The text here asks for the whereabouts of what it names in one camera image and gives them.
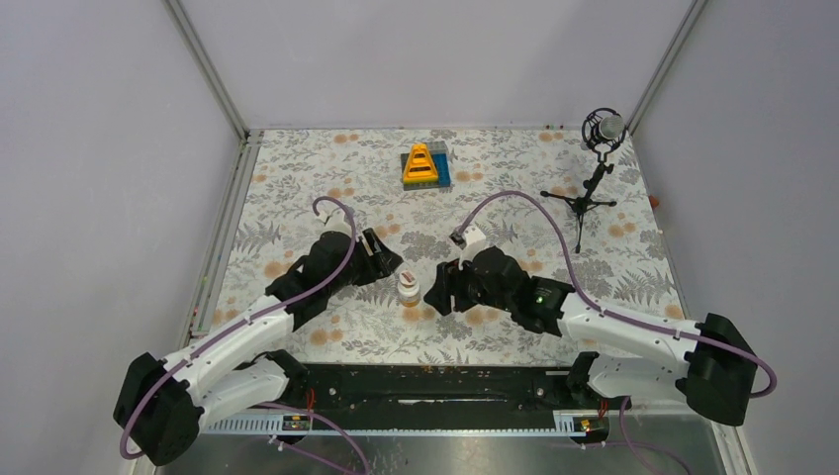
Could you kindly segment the white cap amber pill bottle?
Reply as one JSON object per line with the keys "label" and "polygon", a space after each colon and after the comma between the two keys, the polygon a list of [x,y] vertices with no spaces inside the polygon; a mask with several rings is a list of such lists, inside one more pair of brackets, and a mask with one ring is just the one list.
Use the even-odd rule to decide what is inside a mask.
{"label": "white cap amber pill bottle", "polygon": [[420,302],[421,293],[419,282],[409,270],[399,272],[397,291],[399,301],[404,307],[414,307]]}

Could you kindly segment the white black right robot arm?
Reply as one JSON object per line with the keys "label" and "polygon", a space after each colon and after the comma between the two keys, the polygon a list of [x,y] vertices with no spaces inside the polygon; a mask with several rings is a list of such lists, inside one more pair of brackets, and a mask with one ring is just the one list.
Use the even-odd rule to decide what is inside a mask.
{"label": "white black right robot arm", "polygon": [[530,276],[495,246],[473,259],[442,262],[424,301],[442,316],[476,306],[508,312],[520,327],[574,340],[590,339],[629,353],[595,352],[576,361],[569,398],[590,408],[602,398],[673,400],[720,424],[744,424],[758,365],[754,351],[727,318],[670,321],[637,312],[624,319],[587,302],[571,284]]}

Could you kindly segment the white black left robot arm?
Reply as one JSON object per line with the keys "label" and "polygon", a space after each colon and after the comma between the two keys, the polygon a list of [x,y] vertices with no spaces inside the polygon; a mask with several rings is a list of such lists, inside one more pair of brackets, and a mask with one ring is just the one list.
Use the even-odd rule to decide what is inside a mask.
{"label": "white black left robot arm", "polygon": [[128,459],[155,466],[179,458],[212,424],[262,403],[293,407],[306,397],[304,366],[271,344],[326,310],[346,287],[393,276],[404,260],[370,229],[324,231],[308,253],[241,314],[162,358],[146,352],[127,370],[114,410]]}

